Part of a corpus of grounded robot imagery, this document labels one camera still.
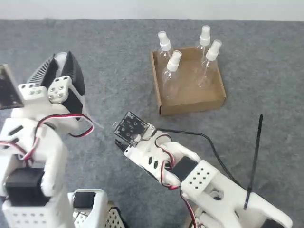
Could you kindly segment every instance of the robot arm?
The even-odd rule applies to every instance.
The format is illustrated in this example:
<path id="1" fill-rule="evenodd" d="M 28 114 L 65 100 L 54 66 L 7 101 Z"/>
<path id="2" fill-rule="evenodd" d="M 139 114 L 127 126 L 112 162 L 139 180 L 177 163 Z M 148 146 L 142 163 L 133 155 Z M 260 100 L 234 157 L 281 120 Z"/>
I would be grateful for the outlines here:
<path id="1" fill-rule="evenodd" d="M 13 108 L 0 133 L 0 196 L 6 198 L 2 210 L 10 227 L 98 228 L 106 224 L 106 193 L 77 190 L 68 198 L 63 180 L 67 148 L 58 132 L 78 130 L 79 118 L 92 123 L 83 115 L 87 113 L 84 93 L 83 75 L 71 52 L 53 55 L 18 88 L 7 66 L 0 66 L 0 109 Z"/>
<path id="2" fill-rule="evenodd" d="M 183 198 L 198 206 L 197 224 L 208 228 L 292 227 L 286 214 L 255 193 L 250 195 L 247 210 L 244 210 L 245 189 L 134 114 L 128 112 L 114 133 L 129 143 L 123 145 L 116 140 L 126 157 L 169 189 L 180 186 Z"/>

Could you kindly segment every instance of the white wall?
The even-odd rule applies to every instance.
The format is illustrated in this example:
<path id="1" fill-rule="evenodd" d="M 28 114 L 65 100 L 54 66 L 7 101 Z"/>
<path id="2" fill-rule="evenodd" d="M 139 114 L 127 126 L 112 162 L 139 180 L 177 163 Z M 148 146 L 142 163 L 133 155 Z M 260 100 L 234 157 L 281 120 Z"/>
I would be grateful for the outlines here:
<path id="1" fill-rule="evenodd" d="M 0 19 L 304 21 L 304 0 L 0 0 Z"/>

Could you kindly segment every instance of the spray bottle cap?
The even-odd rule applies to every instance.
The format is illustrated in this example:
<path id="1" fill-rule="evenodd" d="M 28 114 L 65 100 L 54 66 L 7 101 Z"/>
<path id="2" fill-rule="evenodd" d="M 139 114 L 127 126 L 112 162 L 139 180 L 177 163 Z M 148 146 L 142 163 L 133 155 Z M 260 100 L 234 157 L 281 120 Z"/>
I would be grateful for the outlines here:
<path id="1" fill-rule="evenodd" d="M 172 45 L 167 36 L 167 33 L 165 31 L 160 31 L 157 35 L 160 39 L 161 49 L 163 51 L 169 51 L 172 48 Z"/>
<path id="2" fill-rule="evenodd" d="M 207 46 L 210 44 L 210 27 L 208 25 L 204 25 L 201 28 L 201 35 L 199 41 L 202 46 Z"/>
<path id="3" fill-rule="evenodd" d="M 214 40 L 211 47 L 209 48 L 206 59 L 209 61 L 214 61 L 219 55 L 219 48 L 222 46 L 222 42 L 218 39 Z"/>
<path id="4" fill-rule="evenodd" d="M 181 52 L 180 51 L 174 51 L 171 58 L 168 61 L 167 69 L 170 71 L 177 71 L 177 68 L 179 67 L 181 59 Z"/>

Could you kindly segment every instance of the open cardboard tray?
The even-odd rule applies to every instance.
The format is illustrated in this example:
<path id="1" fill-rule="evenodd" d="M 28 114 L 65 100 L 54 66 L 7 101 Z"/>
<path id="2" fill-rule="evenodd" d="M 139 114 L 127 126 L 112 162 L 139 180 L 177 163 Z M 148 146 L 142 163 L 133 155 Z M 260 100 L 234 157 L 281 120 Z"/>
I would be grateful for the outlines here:
<path id="1" fill-rule="evenodd" d="M 193 81 L 193 69 L 200 64 L 200 52 L 193 47 L 178 49 L 182 52 L 179 65 L 181 88 L 178 96 L 172 100 L 162 98 L 162 71 L 166 63 L 157 57 L 157 51 L 151 52 L 154 86 L 160 115 L 192 113 L 219 109 L 226 99 L 226 92 L 218 66 L 214 71 L 212 85 L 208 89 L 199 88 Z"/>

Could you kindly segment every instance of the gray carpet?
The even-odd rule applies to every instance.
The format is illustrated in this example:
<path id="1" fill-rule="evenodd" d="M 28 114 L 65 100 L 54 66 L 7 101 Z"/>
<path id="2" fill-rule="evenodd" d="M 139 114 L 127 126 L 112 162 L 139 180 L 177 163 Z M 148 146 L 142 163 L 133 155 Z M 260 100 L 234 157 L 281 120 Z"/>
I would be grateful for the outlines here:
<path id="1" fill-rule="evenodd" d="M 166 30 L 174 47 L 191 46 L 201 26 L 223 41 L 220 69 L 228 95 L 220 110 L 159 117 L 149 51 Z M 131 110 L 158 127 L 197 131 L 213 139 L 224 163 L 247 185 L 257 122 L 264 125 L 254 191 L 304 227 L 304 23 L 249 21 L 0 21 L 0 63 L 19 83 L 51 53 L 71 50 L 85 75 L 91 115 L 106 126 L 90 136 L 65 137 L 66 184 L 102 188 L 132 228 L 179 227 L 187 209 L 170 192 L 122 156 L 111 125 Z M 1 112 L 1 122 L 8 112 Z M 220 169 L 208 142 L 173 135 Z M 7 227 L 3 216 L 0 226 Z"/>

